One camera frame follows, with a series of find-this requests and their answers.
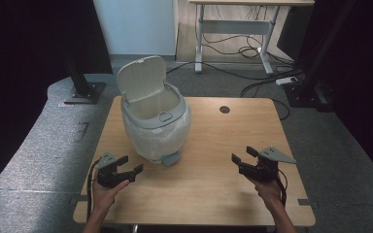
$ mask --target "wire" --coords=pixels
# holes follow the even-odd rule
[[[167,71],[166,74],[169,74],[169,73],[171,73],[171,72],[173,72],[173,71],[175,71],[175,70],[177,70],[177,69],[179,69],[179,68],[181,68],[181,67],[183,67],[183,66],[185,66],[185,65],[188,65],[188,64],[196,64],[196,63],[197,63],[197,64],[203,64],[203,65],[206,65],[206,66],[212,67],[212,68],[214,68],[214,69],[216,69],[216,70],[218,70],[218,71],[221,71],[221,72],[223,72],[223,73],[225,73],[225,74],[232,75],[232,76],[235,76],[235,77],[238,77],[238,78],[242,78],[242,79],[247,79],[247,80],[259,80],[259,81],[264,81],[264,80],[271,79],[271,77],[275,77],[275,76],[264,77],[264,78],[246,77],[246,76],[242,76],[242,75],[234,74],[234,73],[229,72],[229,71],[222,70],[222,69],[220,69],[220,68],[218,68],[218,67],[216,67],[216,66],[210,65],[210,64],[205,63],[205,62],[197,62],[197,61],[186,62],[186,63],[184,63],[184,64],[182,64],[182,65],[179,65],[179,66],[177,66],[177,67],[175,67],[175,68],[173,68],[173,69]]]
[[[197,32],[197,28],[196,28],[196,24],[197,24],[197,21],[198,21],[198,6],[196,5],[195,6],[195,39],[196,41],[198,41],[198,32]],[[257,51],[257,49],[253,46],[250,45],[249,43],[249,39],[253,39],[255,41],[257,41],[259,43],[259,45],[262,47],[262,43],[257,40],[256,38],[252,37],[251,35],[236,35],[236,36],[231,36],[231,37],[228,37],[228,38],[225,38],[225,39],[220,39],[218,41],[209,41],[207,40],[207,38],[205,37],[205,33],[202,33],[202,38],[209,44],[213,44],[213,43],[220,43],[220,42],[224,42],[224,41],[227,41],[227,40],[231,40],[231,39],[234,39],[234,38],[238,38],[238,37],[247,37],[247,44],[249,45],[248,47],[241,47],[240,49],[238,49],[237,52],[224,52],[224,51],[220,51],[220,50],[217,50],[215,49],[214,47],[212,46],[209,46],[209,45],[204,45],[204,44],[201,44],[201,46],[203,47],[207,47],[207,48],[210,48],[216,52],[218,52],[219,54],[224,54],[224,55],[236,55],[236,54],[241,54],[242,56],[244,57],[247,57],[247,58],[256,58],[257,56],[259,56],[259,53]],[[244,52],[247,52],[249,50],[254,50],[255,51],[255,55],[246,55],[244,54]]]
[[[274,60],[276,60],[276,61],[278,61],[278,62],[280,62],[280,63],[282,63],[282,64],[290,65],[290,66],[295,66],[295,65],[297,65],[297,62],[292,61],[292,60],[289,60],[289,59],[286,59],[286,58],[283,58],[283,57],[280,57],[280,56],[275,55],[275,54],[273,54],[273,53],[271,53],[271,52],[269,52],[269,51],[267,52],[267,54],[268,54],[271,58],[273,58]]]
[[[86,195],[87,195],[87,208],[86,208],[86,221],[89,220],[90,217],[90,212],[92,208],[92,172],[93,168],[95,167],[96,164],[98,164],[100,159],[96,160],[93,162],[92,166],[89,169],[89,173],[87,174],[87,179],[86,179]]]
[[[256,16],[254,15],[254,20],[258,20],[260,10],[261,10],[261,7],[258,7],[258,12],[256,13]]]
[[[278,169],[278,171],[284,176],[284,178],[286,179],[286,186],[285,186],[285,189],[287,190],[287,187],[288,187],[288,179],[287,179],[287,176],[286,174],[284,174],[283,171],[281,171],[280,169]]]
[[[217,8],[217,14],[218,14],[218,16],[220,17],[220,19],[222,19],[222,16],[220,15],[220,9],[218,9],[218,5],[215,5],[215,7]]]
[[[278,74],[281,74],[282,72],[285,72],[285,71],[279,71],[279,68],[290,68],[291,70],[294,69],[294,67],[290,66],[290,65],[277,65],[277,66],[275,66],[275,71],[277,71]]]
[[[250,7],[250,11],[245,16],[245,20],[250,20],[250,17],[253,14],[253,11],[254,11],[254,6],[249,6],[249,7]]]
[[[295,72],[295,71],[298,71],[298,69],[293,69],[293,70],[286,71],[286,72],[283,72],[283,73],[280,73],[280,74],[277,74],[277,75],[273,75],[273,76],[270,76],[270,77],[268,77],[268,78],[265,78],[262,82],[259,82],[259,83],[253,83],[253,84],[247,85],[247,86],[246,86],[246,87],[241,91],[240,97],[243,97],[247,91],[249,91],[249,90],[252,89],[252,88],[255,88],[255,87],[258,86],[258,85],[261,85],[261,84],[264,84],[264,83],[271,83],[271,82],[274,82],[274,81],[276,81],[277,79],[279,79],[279,78],[281,78],[281,77],[283,77],[283,76],[287,76],[287,75],[296,76],[296,75],[300,75],[300,74],[302,74],[302,72]]]
[[[284,120],[284,119],[288,118],[289,117],[289,107],[286,104],[284,104],[283,102],[279,101],[279,100],[276,100],[276,99],[273,99],[273,98],[270,98],[270,99],[272,101],[276,102],[276,103],[279,103],[279,104],[283,105],[286,108],[286,110],[287,110],[287,114],[285,116],[283,116],[283,117],[280,117],[280,120]]]

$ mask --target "table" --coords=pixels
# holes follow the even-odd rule
[[[262,47],[258,48],[266,74],[270,75],[272,71],[266,55],[269,41],[271,40],[280,6],[312,6],[314,0],[188,0],[189,3],[200,5],[199,25],[198,25],[198,44],[195,54],[195,72],[202,72],[202,34],[203,33],[221,33],[221,34],[251,34],[265,35]],[[275,6],[274,14],[269,21],[237,21],[237,20],[208,20],[204,19],[205,5],[248,5],[248,6]]]
[[[119,193],[105,222],[122,224],[183,225],[274,225],[273,218],[256,194],[254,185],[238,174],[231,162],[234,152],[243,161],[255,164],[246,146],[263,150],[275,146],[292,157],[275,106],[270,99],[187,97],[191,128],[173,166],[152,164],[137,155],[126,137],[120,96],[116,97],[105,123],[93,161],[107,150],[129,162],[119,171],[144,163],[144,172]],[[220,107],[229,108],[224,114]],[[288,177],[287,211],[297,226],[315,223],[311,206],[296,165],[281,164]],[[84,184],[82,195],[86,194]],[[76,222],[85,222],[86,201],[74,212]]]

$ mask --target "trash can lid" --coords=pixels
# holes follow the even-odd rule
[[[123,66],[117,75],[121,95],[128,102],[162,91],[166,81],[166,63],[160,56],[149,56]]]

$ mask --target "white desk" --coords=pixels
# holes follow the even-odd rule
[[[265,35],[262,48],[258,48],[259,57],[265,72],[273,74],[271,65],[266,55],[269,41],[274,30],[280,6],[312,6],[314,0],[188,0],[189,3],[200,5],[198,45],[195,55],[195,72],[202,72],[202,34],[251,34]],[[249,6],[275,6],[274,15],[269,21],[237,21],[237,20],[207,20],[204,19],[205,5],[249,5]]]

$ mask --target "hole in table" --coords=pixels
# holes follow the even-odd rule
[[[221,106],[220,107],[220,112],[223,114],[228,114],[229,113],[229,108],[227,106]]]

